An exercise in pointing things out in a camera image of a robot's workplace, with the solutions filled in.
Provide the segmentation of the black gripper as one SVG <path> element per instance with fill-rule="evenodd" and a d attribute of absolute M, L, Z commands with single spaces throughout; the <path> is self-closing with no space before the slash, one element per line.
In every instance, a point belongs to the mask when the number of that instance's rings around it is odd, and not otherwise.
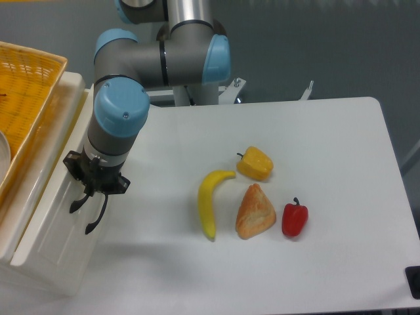
<path fill-rule="evenodd" d="M 97 158 L 89 159 L 84 150 L 82 152 L 69 151 L 63 163 L 71 176 L 84 185 L 85 194 L 95 192 L 107 195 L 124 194 L 131 184 L 129 179 L 119 175 L 121 165 L 101 166 Z"/>

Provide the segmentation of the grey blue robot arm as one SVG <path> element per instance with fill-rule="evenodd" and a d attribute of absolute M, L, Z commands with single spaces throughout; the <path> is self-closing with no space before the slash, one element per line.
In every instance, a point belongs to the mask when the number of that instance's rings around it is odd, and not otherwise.
<path fill-rule="evenodd" d="M 230 77 L 230 45 L 216 30 L 209 1 L 116 1 L 122 20 L 166 22 L 165 39 L 141 43 L 127 30 L 110 29 L 96 41 L 93 110 L 80 152 L 64 165 L 84 194 L 122 194 L 121 175 L 148 117 L 147 90 L 220 83 Z"/>

